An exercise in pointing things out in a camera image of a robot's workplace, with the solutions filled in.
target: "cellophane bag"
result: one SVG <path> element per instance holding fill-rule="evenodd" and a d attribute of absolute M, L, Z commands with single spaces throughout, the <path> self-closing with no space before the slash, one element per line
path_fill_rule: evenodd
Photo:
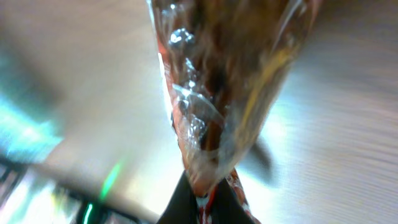
<path fill-rule="evenodd" d="M 314 0 L 147 0 L 173 127 L 197 195 L 254 144 Z"/>

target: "clear plastic wrap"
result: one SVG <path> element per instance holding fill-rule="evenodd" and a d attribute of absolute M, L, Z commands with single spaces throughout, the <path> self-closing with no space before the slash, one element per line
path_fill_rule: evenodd
<path fill-rule="evenodd" d="M 256 140 L 313 0 L 147 0 L 190 183 L 207 193 Z"/>

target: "plastic bag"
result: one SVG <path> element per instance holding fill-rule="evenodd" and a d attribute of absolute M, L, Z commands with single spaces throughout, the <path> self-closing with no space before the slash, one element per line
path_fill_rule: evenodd
<path fill-rule="evenodd" d="M 183 162 L 203 195 L 242 159 L 302 45 L 312 0 L 147 0 Z"/>

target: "blurry background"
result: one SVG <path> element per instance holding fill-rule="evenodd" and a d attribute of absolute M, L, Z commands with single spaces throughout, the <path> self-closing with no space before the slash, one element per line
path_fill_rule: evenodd
<path fill-rule="evenodd" d="M 238 165 L 261 222 L 398 220 L 397 11 L 396 0 L 325 1 Z M 35 168 L 155 222 L 183 166 L 145 1 L 0 0 L 0 28 L 63 118 L 64 140 Z"/>

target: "tabletop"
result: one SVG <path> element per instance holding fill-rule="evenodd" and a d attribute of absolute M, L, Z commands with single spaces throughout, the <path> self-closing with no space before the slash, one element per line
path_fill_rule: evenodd
<path fill-rule="evenodd" d="M 398 2 L 325 1 L 238 165 L 263 223 L 397 223 Z M 40 170 L 155 222 L 183 171 L 143 0 L 0 0 L 65 139 Z"/>

